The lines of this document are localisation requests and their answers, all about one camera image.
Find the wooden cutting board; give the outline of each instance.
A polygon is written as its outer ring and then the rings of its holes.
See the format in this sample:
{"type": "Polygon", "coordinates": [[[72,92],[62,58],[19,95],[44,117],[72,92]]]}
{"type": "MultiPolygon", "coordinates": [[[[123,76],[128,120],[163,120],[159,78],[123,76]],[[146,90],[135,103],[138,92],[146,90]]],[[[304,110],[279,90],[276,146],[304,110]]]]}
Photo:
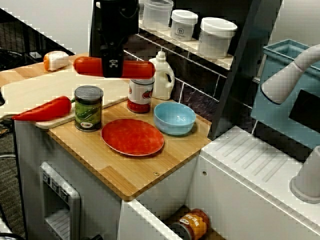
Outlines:
{"type": "MultiPolygon", "coordinates": [[[[75,89],[83,85],[97,86],[103,90],[102,108],[128,99],[128,79],[85,76],[76,73],[72,68],[1,87],[0,91],[5,103],[0,106],[0,120],[33,109],[60,96],[73,99],[75,89]]],[[[35,125],[42,129],[51,129],[74,120],[74,116],[75,104],[73,103],[67,116],[36,122],[35,125]]]]}

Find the orange jar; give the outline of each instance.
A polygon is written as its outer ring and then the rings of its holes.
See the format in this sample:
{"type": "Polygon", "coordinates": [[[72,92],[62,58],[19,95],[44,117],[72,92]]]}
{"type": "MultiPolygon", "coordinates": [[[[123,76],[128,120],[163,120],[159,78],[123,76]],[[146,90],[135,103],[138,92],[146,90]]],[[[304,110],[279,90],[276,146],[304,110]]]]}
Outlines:
{"type": "Polygon", "coordinates": [[[208,231],[211,226],[209,216],[201,209],[194,209],[170,225],[183,240],[198,240],[208,231]]]}

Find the white wall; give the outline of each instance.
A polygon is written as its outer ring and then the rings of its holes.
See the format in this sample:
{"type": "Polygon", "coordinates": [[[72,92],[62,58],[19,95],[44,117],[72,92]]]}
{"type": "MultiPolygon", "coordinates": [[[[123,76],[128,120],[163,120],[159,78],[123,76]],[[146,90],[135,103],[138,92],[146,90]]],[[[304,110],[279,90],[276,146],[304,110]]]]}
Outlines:
{"type": "Polygon", "coordinates": [[[320,44],[320,0],[283,0],[269,44],[292,39],[320,44]]]}
{"type": "Polygon", "coordinates": [[[93,0],[0,0],[0,8],[75,54],[89,51],[93,0]]]}

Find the red can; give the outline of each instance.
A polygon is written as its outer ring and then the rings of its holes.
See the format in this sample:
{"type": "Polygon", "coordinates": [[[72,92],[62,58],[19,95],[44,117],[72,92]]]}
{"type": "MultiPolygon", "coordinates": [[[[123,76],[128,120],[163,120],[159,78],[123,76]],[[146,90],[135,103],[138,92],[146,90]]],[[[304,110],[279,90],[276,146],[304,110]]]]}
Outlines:
{"type": "Polygon", "coordinates": [[[127,108],[137,114],[148,113],[155,79],[131,79],[129,83],[127,108]]]}

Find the tile backsplash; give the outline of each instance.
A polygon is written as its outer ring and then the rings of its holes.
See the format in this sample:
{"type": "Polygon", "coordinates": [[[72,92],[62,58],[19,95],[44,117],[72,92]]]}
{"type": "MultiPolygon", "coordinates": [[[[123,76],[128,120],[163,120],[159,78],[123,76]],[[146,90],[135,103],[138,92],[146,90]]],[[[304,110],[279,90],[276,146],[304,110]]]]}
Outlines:
{"type": "MultiPolygon", "coordinates": [[[[208,121],[213,120],[228,70],[142,29],[139,34],[129,37],[124,50],[125,59],[143,61],[155,58],[159,51],[164,51],[175,75],[171,99],[190,107],[208,121]]],[[[251,117],[258,88],[259,80],[253,79],[236,125],[303,163],[312,149],[251,117]]]]}
{"type": "Polygon", "coordinates": [[[212,121],[228,71],[166,40],[140,29],[124,46],[126,59],[148,61],[164,51],[174,71],[175,85],[171,99],[185,104],[212,121]]]}

